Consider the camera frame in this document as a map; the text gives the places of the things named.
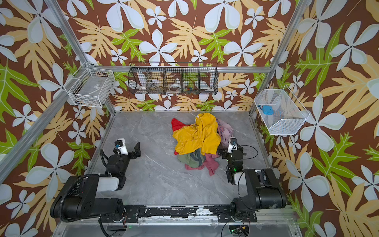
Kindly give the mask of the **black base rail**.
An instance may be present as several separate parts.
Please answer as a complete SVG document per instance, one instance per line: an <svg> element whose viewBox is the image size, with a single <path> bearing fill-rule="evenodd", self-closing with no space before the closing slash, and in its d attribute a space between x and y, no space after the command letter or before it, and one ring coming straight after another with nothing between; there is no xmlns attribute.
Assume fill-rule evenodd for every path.
<svg viewBox="0 0 379 237"><path fill-rule="evenodd" d="M104 223L136 223L145 221L187 221L229 223L247 220L257 222L254 210L238 212L230 204L206 205L125 205L120 214L103 214Z"/></svg>

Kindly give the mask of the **green cloth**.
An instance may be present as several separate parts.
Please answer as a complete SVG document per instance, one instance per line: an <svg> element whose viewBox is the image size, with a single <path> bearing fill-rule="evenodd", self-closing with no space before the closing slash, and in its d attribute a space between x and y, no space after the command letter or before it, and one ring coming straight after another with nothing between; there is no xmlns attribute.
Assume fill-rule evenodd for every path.
<svg viewBox="0 0 379 237"><path fill-rule="evenodd" d="M203 165L206 160L205 155L201 153L201 149L197 149L192 153L178 155L178 160L190 168L198 168Z"/></svg>

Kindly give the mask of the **blue toy in basket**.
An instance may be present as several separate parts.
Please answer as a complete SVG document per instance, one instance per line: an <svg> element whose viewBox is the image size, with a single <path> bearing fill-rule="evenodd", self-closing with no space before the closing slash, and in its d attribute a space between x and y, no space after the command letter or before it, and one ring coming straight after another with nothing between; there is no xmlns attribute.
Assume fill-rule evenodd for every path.
<svg viewBox="0 0 379 237"><path fill-rule="evenodd" d="M260 105L259 108L261 109L264 115L271 116L274 114L273 108L270 105Z"/></svg>

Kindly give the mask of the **red cloth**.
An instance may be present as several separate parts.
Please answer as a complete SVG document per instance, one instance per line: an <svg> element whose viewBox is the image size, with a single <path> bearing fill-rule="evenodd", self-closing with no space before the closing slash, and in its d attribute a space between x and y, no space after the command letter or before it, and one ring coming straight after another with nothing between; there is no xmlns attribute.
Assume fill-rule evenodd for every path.
<svg viewBox="0 0 379 237"><path fill-rule="evenodd" d="M172 130L173 130L173 132L175 132L175 131L178 131L178 130L180 130L181 128L187 126L187 125L184 124L184 123L182 123L182 122L180 122L180 121L177 120L176 118L173 118L173 119L171 120L171 126L172 126Z"/></svg>

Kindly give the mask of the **white bowl in basket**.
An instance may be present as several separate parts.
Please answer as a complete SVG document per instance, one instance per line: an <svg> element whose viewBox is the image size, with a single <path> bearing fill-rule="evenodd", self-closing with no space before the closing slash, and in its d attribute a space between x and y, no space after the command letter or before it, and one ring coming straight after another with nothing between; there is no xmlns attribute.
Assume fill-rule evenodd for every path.
<svg viewBox="0 0 379 237"><path fill-rule="evenodd" d="M168 86L168 89L169 89L169 91L176 91L176 92L178 92L178 91L182 90L182 86L180 84L174 83L174 84L170 84Z"/></svg>

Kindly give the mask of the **yellow cloth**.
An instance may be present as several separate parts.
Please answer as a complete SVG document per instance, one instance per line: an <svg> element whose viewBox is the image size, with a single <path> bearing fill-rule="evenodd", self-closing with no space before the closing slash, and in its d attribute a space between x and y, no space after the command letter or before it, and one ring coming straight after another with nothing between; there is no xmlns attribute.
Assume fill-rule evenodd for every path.
<svg viewBox="0 0 379 237"><path fill-rule="evenodd" d="M210 113L196 116L195 123L185 125L173 132L177 145L175 151L185 155L200 150L202 155L217 153L221 143L216 117Z"/></svg>

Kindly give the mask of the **light mauve cloth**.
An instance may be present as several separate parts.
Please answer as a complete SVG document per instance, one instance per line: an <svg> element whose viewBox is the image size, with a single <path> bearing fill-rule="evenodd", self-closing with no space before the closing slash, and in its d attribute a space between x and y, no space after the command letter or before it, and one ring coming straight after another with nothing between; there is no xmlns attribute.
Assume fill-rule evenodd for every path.
<svg viewBox="0 0 379 237"><path fill-rule="evenodd" d="M222 148L227 148L229 146L230 139L234 136L234 130L228 123L220 119L216 119L216 122L218 124L217 132L221 138L220 146Z"/></svg>

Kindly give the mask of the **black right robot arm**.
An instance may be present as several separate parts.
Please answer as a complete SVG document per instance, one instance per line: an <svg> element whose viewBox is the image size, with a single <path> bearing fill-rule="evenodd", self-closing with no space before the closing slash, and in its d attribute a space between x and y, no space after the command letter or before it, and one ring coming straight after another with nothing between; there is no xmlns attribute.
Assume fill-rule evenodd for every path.
<svg viewBox="0 0 379 237"><path fill-rule="evenodd" d="M234 216L250 214L260 209L280 209L287 203L285 194L280 187L272 169L243 169L242 150L227 152L223 158L228 161L228 182L237 187L246 186L247 194L238 197L231 202L231 212Z"/></svg>

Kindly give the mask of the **dark pink cloth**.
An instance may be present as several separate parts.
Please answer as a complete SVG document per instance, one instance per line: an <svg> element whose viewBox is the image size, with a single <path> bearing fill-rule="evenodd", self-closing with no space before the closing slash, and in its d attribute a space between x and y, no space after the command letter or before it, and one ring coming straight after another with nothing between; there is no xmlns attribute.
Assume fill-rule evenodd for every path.
<svg viewBox="0 0 379 237"><path fill-rule="evenodd" d="M216 161L219 158L219 155L205 154L205 161L199 167L192 168L188 165L185 165L186 170L202 170L204 168L208 169L209 175L215 175L216 170L219 168L219 163Z"/></svg>

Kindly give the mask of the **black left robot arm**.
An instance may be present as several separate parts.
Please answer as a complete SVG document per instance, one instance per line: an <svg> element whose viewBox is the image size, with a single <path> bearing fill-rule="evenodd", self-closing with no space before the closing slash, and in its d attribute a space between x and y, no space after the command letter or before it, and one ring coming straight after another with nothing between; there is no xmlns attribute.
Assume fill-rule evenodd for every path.
<svg viewBox="0 0 379 237"><path fill-rule="evenodd" d="M114 142L113 153L108 157L100 149L100 159L105 168L103 174L69 177L50 207L51 217L66 223L95 217L108 218L111 222L120 222L126 218L122 199L98 198L96 195L123 189L130 161L142 155L140 142L129 152L125 140L118 139Z"/></svg>

